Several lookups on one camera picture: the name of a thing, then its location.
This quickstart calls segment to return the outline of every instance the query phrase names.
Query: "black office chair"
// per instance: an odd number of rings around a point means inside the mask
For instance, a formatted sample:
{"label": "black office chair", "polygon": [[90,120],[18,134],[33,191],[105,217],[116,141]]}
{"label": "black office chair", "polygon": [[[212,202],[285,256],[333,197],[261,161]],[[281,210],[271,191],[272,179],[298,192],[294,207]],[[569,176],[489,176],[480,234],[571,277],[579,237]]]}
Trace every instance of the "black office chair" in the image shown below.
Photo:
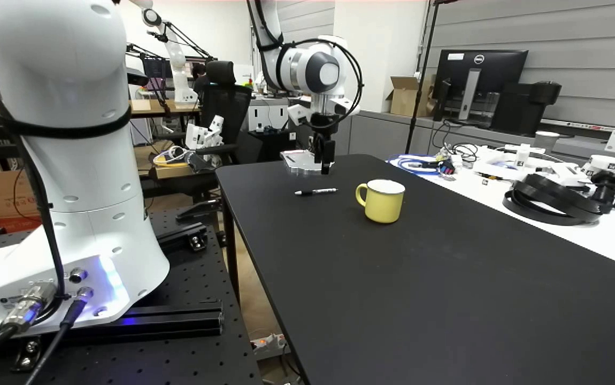
{"label": "black office chair", "polygon": [[[200,156],[218,155],[222,165],[253,163],[258,160],[263,143],[245,132],[240,132],[251,103],[252,90],[235,84],[234,63],[231,61],[210,61],[205,66],[205,72],[210,84],[205,86],[203,91],[201,125],[209,127],[216,115],[223,117],[220,136],[224,144],[205,147],[196,153]],[[210,190],[217,187],[217,178],[212,170],[186,177],[158,180],[155,169],[151,169],[150,175],[159,185],[193,198],[195,205],[181,212],[177,217],[179,221],[221,209],[220,200],[211,199],[210,195]]]}

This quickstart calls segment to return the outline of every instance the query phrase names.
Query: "knob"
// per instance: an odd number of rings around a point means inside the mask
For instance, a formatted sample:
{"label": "knob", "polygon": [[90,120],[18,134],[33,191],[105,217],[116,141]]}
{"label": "knob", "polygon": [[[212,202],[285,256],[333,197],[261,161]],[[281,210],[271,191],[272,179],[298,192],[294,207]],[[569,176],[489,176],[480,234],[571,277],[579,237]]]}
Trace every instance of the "knob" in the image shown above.
{"label": "knob", "polygon": [[80,283],[88,277],[88,273],[86,270],[82,268],[73,268],[70,272],[70,282],[72,283]]}

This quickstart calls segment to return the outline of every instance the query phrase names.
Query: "mug handle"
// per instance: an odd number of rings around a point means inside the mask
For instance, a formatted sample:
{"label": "mug handle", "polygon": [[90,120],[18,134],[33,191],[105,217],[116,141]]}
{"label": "mug handle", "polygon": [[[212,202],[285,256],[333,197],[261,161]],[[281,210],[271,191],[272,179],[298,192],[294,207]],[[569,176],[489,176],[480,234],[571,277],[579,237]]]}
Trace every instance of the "mug handle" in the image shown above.
{"label": "mug handle", "polygon": [[361,183],[359,186],[357,186],[357,188],[355,189],[355,199],[357,199],[357,203],[361,204],[362,207],[365,207],[365,200],[362,199],[362,196],[359,194],[359,191],[362,190],[363,188],[367,188],[367,183]]}

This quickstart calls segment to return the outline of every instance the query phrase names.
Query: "person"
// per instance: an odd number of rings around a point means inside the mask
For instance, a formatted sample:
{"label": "person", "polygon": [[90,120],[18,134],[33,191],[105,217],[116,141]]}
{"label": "person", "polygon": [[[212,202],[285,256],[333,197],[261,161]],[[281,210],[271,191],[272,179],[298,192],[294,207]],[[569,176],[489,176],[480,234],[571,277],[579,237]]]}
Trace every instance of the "person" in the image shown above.
{"label": "person", "polygon": [[198,100],[202,101],[205,86],[210,84],[210,80],[208,80],[207,75],[205,75],[205,64],[193,64],[193,68],[191,68],[191,73],[193,76],[193,90],[195,93],[198,94]]}

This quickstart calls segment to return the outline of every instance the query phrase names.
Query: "floor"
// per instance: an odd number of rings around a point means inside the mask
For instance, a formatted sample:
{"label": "floor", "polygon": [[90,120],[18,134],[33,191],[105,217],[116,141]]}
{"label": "floor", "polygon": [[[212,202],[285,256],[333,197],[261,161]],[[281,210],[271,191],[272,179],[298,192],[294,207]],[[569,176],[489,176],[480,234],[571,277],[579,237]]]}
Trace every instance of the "floor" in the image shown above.
{"label": "floor", "polygon": [[[146,199],[146,207],[150,205],[149,212],[169,210],[177,207],[191,205],[191,198],[183,194],[173,194],[164,197]],[[220,229],[222,229],[222,216],[219,215]],[[241,291],[241,313],[246,324],[246,329],[251,339],[268,336],[271,333],[281,333],[281,329],[276,322],[274,313],[265,295],[263,285],[259,282],[253,263],[246,246],[236,231],[236,257],[239,264],[239,290]],[[296,367],[290,355],[286,359],[290,360],[293,368]],[[276,384],[286,383],[286,376],[279,358],[270,358],[258,363],[260,373],[264,380],[269,380]],[[286,366],[291,379],[295,379],[292,371]]]}

